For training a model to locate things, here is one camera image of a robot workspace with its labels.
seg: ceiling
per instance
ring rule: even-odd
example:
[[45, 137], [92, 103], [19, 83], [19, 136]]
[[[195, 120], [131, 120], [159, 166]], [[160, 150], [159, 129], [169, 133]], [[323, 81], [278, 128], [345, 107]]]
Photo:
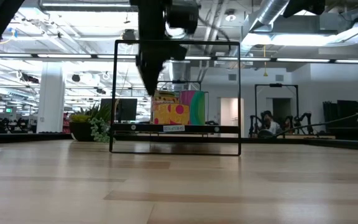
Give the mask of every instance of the ceiling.
[[[48, 3], [76, 3], [88, 4], [89, 0], [45, 0], [42, 4]], [[117, 1], [95, 0], [91, 1], [98, 4], [115, 3]], [[218, 4], [218, 0], [202, 0], [200, 2], [200, 16], [202, 18], [211, 17], [211, 9], [217, 8], [215, 13], [215, 23], [219, 23], [219, 27], [230, 38], [230, 41], [242, 40], [242, 25], [246, 15], [259, 9], [261, 0], [237, 0], [224, 1], [227, 4]], [[7, 27], [2, 36], [0, 43], [0, 53], [23, 53], [23, 54], [113, 54], [114, 41], [121, 38], [121, 34], [125, 29], [137, 30], [137, 13], [127, 12], [95, 12], [92, 9], [87, 11], [70, 11], [67, 7], [55, 7], [54, 11], [43, 12], [38, 7], [38, 0], [26, 0], [23, 6], [17, 12], [15, 18]], [[329, 11], [343, 11], [358, 8], [356, 0], [327, 0], [327, 9]], [[223, 19], [219, 20], [219, 11], [222, 9], [234, 9], [236, 19], [233, 21]], [[208, 28], [199, 24], [195, 34], [191, 37], [195, 40], [205, 40], [205, 33]], [[215, 39], [222, 40], [224, 37], [218, 34]], [[350, 47], [338, 47], [345, 52], [352, 52], [352, 57], [358, 58], [358, 45]], [[263, 47], [253, 47], [250, 53], [255, 57], [336, 57], [349, 58], [350, 55], [329, 54], [330, 49], [327, 47], [294, 47], [284, 45], [268, 45]], [[136, 45], [122, 45], [119, 47], [119, 54], [136, 54]], [[226, 54], [228, 48], [226, 46], [214, 47], [212, 52], [222, 52]], [[197, 48], [190, 48], [188, 55], [203, 55]], [[0, 105], [11, 104], [12, 101], [20, 100], [25, 105], [32, 106], [33, 112], [37, 112], [37, 103], [39, 100], [39, 85], [31, 84], [31, 88], [26, 88], [29, 83], [24, 83], [18, 78], [21, 73], [25, 73], [37, 78], [40, 82], [42, 74], [41, 60], [6, 60], [0, 58]], [[191, 63], [192, 71], [197, 71], [199, 63]], [[264, 63], [254, 63], [252, 67], [258, 70], [263, 67]], [[270, 63], [268, 67], [289, 68], [291, 65], [287, 63]], [[117, 85], [122, 96], [139, 97], [142, 107], [145, 108], [143, 114], [150, 114], [150, 98], [144, 98], [146, 92], [144, 90], [135, 91], [135, 89], [143, 89], [142, 80], [135, 67], [135, 63], [119, 62], [118, 65], [119, 78]], [[169, 64], [165, 65], [164, 71], [161, 73], [161, 81], [169, 81], [171, 78], [168, 72]], [[67, 75], [68, 87], [66, 90], [65, 107], [67, 111], [78, 110], [79, 107], [87, 108], [98, 101], [100, 98], [110, 95], [112, 85], [112, 62], [96, 62], [96, 61], [64, 61], [63, 72]], [[217, 65], [211, 65], [208, 73], [214, 74], [221, 71]], [[73, 74], [81, 77], [80, 82], [71, 80]], [[198, 72], [193, 72], [192, 80], [198, 78]], [[207, 78], [205, 84], [213, 82], [213, 78]], [[107, 91], [106, 95], [96, 92], [94, 86], [98, 86]]]

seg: black metal frame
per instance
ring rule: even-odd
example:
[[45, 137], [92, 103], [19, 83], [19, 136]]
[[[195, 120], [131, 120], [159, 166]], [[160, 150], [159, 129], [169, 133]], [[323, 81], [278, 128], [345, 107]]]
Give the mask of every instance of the black metal frame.
[[[269, 86], [271, 88], [282, 88], [283, 86], [292, 86], [295, 87], [296, 90], [296, 117], [299, 118], [299, 86], [298, 85], [286, 85], [286, 84], [255, 84], [255, 116], [258, 116], [258, 97], [257, 97], [257, 89], [258, 86]], [[255, 126], [258, 126], [258, 119], [255, 119]]]
[[[118, 45], [119, 44], [165, 44], [165, 45], [178, 45], [178, 44], [189, 44], [189, 45], [230, 45], [236, 46], [238, 51], [240, 51], [240, 43], [239, 42], [226, 42], [226, 41], [193, 41], [193, 40], [116, 40], [114, 44], [114, 70], [112, 75], [112, 102], [114, 102], [116, 98], [116, 84], [117, 84], [117, 62], [118, 62]], [[237, 61], [240, 64], [241, 56], [238, 54]], [[211, 60], [216, 60], [217, 57], [211, 57]], [[241, 67], [238, 67], [238, 126], [191, 126], [186, 125], [185, 129], [189, 131], [183, 132], [186, 133], [231, 133], [238, 134], [237, 144], [238, 150], [237, 154], [195, 154], [195, 155], [206, 155], [206, 156], [240, 156], [241, 155]], [[114, 123], [114, 103], [111, 105], [111, 126], [110, 126], [110, 145], [109, 151], [111, 153], [130, 153], [130, 154], [186, 154], [186, 153], [160, 153], [160, 152], [117, 152], [113, 151], [113, 138], [115, 136], [116, 131], [148, 131], [148, 132], [163, 132], [164, 125], [157, 124], [115, 124]]]

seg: plant pot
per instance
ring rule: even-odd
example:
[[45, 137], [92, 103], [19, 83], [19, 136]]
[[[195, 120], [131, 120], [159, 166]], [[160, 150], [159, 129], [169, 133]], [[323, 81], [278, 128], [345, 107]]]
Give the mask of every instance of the plant pot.
[[91, 136], [91, 124], [88, 122], [70, 122], [70, 132], [77, 141], [94, 141]]

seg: computer monitor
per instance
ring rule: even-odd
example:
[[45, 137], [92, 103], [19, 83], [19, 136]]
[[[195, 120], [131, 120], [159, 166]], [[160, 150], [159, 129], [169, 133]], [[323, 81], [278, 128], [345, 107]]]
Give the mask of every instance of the computer monitor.
[[[116, 120], [121, 121], [135, 121], [137, 99], [115, 99], [114, 104], [118, 101], [116, 109]], [[111, 107], [111, 99], [102, 99], [100, 106], [109, 105]]]

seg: person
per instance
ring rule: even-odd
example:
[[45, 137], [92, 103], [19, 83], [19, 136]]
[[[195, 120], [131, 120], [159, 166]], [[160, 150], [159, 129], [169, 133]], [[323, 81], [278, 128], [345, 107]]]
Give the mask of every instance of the person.
[[264, 119], [266, 130], [270, 131], [273, 134], [277, 134], [277, 132], [281, 130], [280, 125], [273, 120], [272, 112], [265, 111], [263, 119]]

